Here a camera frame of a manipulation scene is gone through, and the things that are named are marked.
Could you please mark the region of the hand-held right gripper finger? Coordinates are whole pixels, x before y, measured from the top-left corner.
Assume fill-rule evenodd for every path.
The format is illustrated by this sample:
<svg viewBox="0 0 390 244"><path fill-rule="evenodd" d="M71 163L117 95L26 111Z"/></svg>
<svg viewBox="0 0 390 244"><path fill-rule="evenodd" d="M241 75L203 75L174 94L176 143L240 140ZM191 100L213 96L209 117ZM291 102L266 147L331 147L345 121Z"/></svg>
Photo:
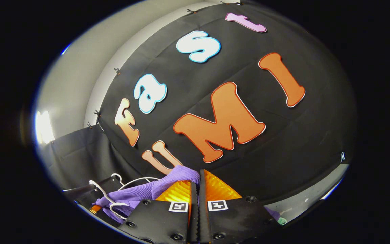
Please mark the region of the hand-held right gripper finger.
<svg viewBox="0 0 390 244"><path fill-rule="evenodd" d="M118 229L147 244L196 244L198 214L196 184L178 181L157 199L143 199Z"/></svg>
<svg viewBox="0 0 390 244"><path fill-rule="evenodd" d="M214 174L200 171L201 244L244 244L282 228L255 196L242 196Z"/></svg>

